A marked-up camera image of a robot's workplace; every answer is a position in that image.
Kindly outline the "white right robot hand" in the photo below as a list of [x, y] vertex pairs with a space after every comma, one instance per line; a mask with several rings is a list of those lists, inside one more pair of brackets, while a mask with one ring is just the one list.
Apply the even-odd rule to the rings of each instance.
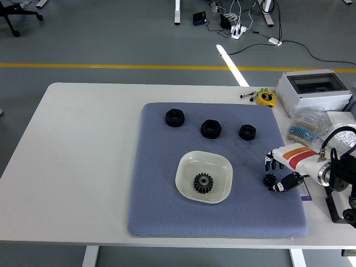
[[271, 150], [265, 157], [265, 170], [274, 170], [277, 166], [280, 169], [287, 167], [292, 171], [280, 181], [275, 175], [268, 173], [263, 179], [263, 183], [270, 191], [286, 192], [294, 189], [304, 182], [306, 177], [311, 177], [320, 185], [328, 186], [322, 181], [323, 173], [328, 167], [328, 161], [319, 161], [319, 154], [314, 150], [294, 143]]

